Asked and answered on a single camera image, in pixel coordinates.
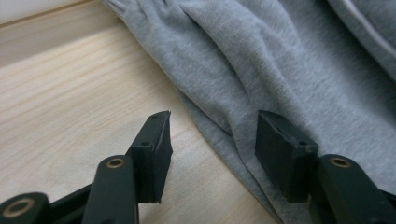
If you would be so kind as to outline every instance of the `gray fabric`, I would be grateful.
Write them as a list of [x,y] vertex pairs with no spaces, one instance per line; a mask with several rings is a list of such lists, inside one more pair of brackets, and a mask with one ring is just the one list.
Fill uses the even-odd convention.
[[329,2],[354,36],[396,81],[396,1]]
[[279,222],[310,223],[254,156],[282,114],[396,193],[396,87],[323,1],[102,0],[174,82],[207,141]]

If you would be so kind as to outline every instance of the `white wall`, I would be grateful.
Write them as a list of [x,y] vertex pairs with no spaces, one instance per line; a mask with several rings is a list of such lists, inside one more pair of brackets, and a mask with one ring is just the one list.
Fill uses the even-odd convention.
[[22,19],[80,0],[0,0],[0,24]]

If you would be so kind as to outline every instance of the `tabletop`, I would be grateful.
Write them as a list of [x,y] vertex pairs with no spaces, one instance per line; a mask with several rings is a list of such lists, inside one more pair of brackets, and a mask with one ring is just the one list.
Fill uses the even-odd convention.
[[0,26],[0,202],[51,202],[124,154],[146,119],[172,112],[161,204],[145,223],[275,223],[201,136],[161,68],[121,20],[90,1]]

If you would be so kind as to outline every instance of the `gray cloth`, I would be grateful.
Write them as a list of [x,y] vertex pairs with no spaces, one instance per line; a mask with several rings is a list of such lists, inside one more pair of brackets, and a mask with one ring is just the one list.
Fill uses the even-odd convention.
[[207,141],[274,217],[310,223],[254,156],[258,110],[396,193],[396,87],[324,1],[102,0],[174,82]]
[[396,81],[396,1],[329,2],[353,35]]

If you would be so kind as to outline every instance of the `wooden table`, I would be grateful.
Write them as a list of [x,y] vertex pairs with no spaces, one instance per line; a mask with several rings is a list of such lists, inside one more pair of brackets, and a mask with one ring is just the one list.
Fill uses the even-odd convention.
[[171,110],[162,204],[141,223],[275,223],[201,136],[160,67],[125,25],[85,2],[0,27],[0,202],[53,202],[124,154],[153,113]]

